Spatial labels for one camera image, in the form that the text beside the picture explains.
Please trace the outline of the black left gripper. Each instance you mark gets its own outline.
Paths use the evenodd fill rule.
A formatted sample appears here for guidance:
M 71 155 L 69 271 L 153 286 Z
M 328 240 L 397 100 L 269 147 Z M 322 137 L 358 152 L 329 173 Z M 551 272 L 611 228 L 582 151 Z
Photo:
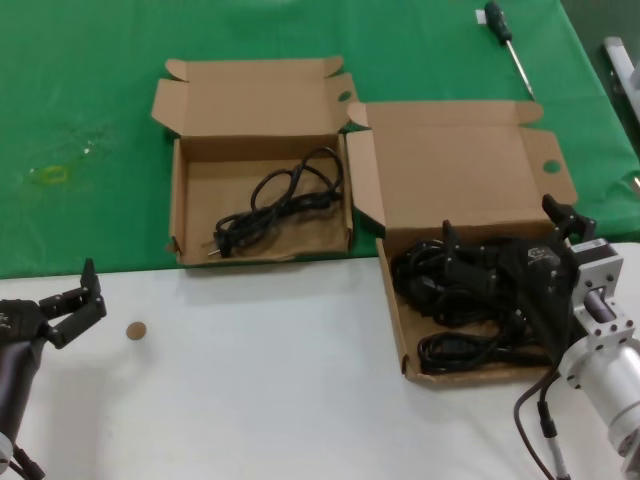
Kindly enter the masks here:
M 32 300 L 2 300 L 0 311 L 2 346 L 38 338 L 44 316 L 47 319 L 65 316 L 48 330 L 48 340 L 57 349 L 70 344 L 107 314 L 92 259 L 84 263 L 78 288 L 45 298 L 39 305 Z

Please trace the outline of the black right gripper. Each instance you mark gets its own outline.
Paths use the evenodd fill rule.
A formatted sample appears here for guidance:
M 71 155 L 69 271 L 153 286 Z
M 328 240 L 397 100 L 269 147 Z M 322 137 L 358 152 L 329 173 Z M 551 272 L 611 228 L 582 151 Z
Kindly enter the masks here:
M 576 237 L 580 243 L 595 238 L 596 221 L 578 214 L 551 194 L 542 197 L 542 209 L 554 227 L 546 240 L 512 235 L 497 238 L 499 276 L 513 291 L 539 345 L 553 363 L 561 361 L 574 337 L 571 294 L 574 274 L 564 262 L 566 248 L 558 243 Z M 478 295 L 496 293 L 497 248 L 463 245 L 452 224 L 442 224 L 444 275 Z

